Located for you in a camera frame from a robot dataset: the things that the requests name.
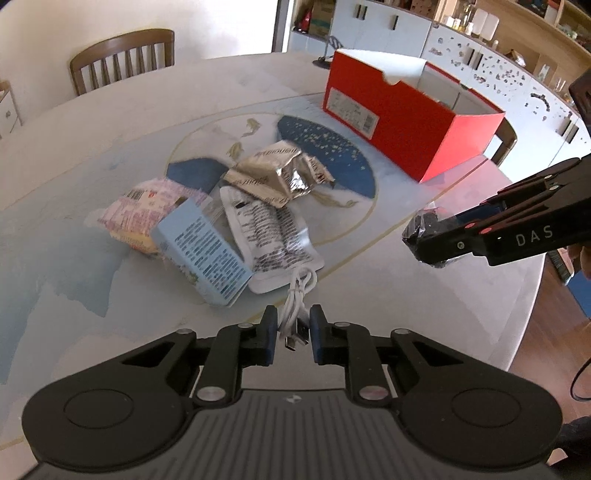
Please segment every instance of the open box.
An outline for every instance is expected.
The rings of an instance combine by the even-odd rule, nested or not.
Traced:
[[[365,50],[335,52],[323,107],[417,181],[483,153],[505,116],[426,60]]]

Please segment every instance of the cardboard box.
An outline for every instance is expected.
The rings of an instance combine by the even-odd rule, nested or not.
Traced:
[[[423,59],[339,50],[324,110],[426,181],[487,148],[504,112]]]
[[[169,213],[150,235],[163,255],[211,305],[232,305],[252,277],[250,269],[191,200]]]
[[[308,33],[317,37],[327,37],[334,14],[335,2],[333,0],[316,0],[314,7],[312,7],[312,19]]]

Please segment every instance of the marble tabletop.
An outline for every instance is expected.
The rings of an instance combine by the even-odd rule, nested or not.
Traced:
[[[337,181],[296,200],[326,262],[307,305],[374,335],[407,327],[510,366],[542,257],[492,268],[470,255],[435,269],[401,242],[417,209],[435,201],[459,212],[509,181],[477,157],[417,184],[322,111],[327,72],[311,60],[229,57],[147,73],[56,107],[0,142],[0,479],[35,463],[20,415],[42,386],[179,327],[213,336],[283,303],[286,287],[208,306],[178,271],[96,224],[140,181],[188,180],[195,163],[218,172],[279,138],[316,148]],[[307,348],[278,348],[272,367],[246,369],[243,379],[257,388],[343,384],[342,369],[316,366]]]

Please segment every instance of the wooden chair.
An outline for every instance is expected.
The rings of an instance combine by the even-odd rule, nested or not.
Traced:
[[[70,62],[70,73],[72,74],[72,81],[76,89],[76,95],[86,93],[86,86],[82,76],[82,69],[88,67],[90,70],[90,83],[93,90],[99,88],[99,82],[96,76],[94,63],[100,60],[100,70],[102,73],[103,84],[111,83],[111,77],[107,67],[106,59],[109,56],[113,57],[114,80],[118,82],[122,79],[121,67],[119,66],[118,53],[125,52],[125,73],[126,78],[134,75],[133,64],[131,61],[131,50],[136,50],[137,55],[137,70],[136,74],[144,73],[148,68],[147,63],[144,63],[144,53],[142,47],[148,47],[148,55],[150,56],[149,71],[158,68],[156,62],[155,45],[164,44],[164,66],[170,67],[174,65],[174,31],[166,30],[165,28],[150,28],[149,30],[138,30],[130,32],[119,37],[109,38],[95,45],[88,47],[81,51]]]
[[[503,119],[499,128],[496,129],[495,135],[501,139],[501,145],[492,156],[491,161],[500,167],[503,160],[507,157],[511,149],[517,143],[517,134],[506,118]]]

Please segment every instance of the barcode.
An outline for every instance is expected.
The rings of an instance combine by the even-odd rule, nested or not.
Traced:
[[[142,189],[133,189],[131,192],[127,194],[127,197],[132,200],[139,200],[142,195],[144,194],[145,190]]]
[[[365,117],[365,122],[363,123],[362,130],[365,133],[367,133],[367,134],[370,133],[371,132],[371,128],[374,125],[374,121],[375,121],[375,119],[374,119],[374,116],[373,115],[366,116]]]

